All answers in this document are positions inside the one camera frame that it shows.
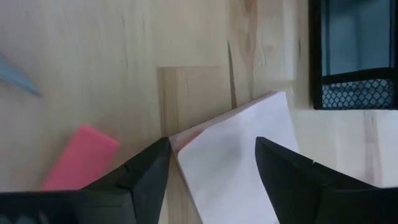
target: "pink eraser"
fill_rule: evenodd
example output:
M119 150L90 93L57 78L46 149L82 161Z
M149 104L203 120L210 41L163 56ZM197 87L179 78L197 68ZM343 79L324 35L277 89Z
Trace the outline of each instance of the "pink eraser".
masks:
M43 190L78 190L101 178L116 155L119 143L82 126L45 181Z

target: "wooden table surface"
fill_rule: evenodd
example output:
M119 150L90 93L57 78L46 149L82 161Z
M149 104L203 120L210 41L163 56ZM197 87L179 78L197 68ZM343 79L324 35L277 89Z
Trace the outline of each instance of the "wooden table surface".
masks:
M121 142L116 167L273 90L288 93L305 155L380 184L390 129L380 134L376 120L393 115L310 109L307 4L0 0L0 54L43 94L0 83L0 190L39 189L82 124ZM174 158L160 222L201 222Z

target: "light wood table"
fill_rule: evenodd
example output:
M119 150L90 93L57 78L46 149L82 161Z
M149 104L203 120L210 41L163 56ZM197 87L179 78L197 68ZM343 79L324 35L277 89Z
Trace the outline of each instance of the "light wood table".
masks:
M0 83L0 190L39 189L82 124L121 142L116 167L273 90L305 155L380 184L395 127L377 119L394 115L310 109L307 13L307 0L0 0L0 54L43 94ZM174 158L160 222L201 222Z

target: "mesh desk organizer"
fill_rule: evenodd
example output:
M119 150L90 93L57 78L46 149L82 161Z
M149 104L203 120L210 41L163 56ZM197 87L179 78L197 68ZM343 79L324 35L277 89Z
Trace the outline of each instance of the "mesh desk organizer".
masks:
M396 110L395 0L310 0L316 110Z

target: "black mesh container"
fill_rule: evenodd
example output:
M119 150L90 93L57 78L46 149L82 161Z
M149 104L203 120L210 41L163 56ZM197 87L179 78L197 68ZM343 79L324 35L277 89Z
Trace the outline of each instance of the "black mesh container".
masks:
M396 0L309 0L316 110L395 110Z

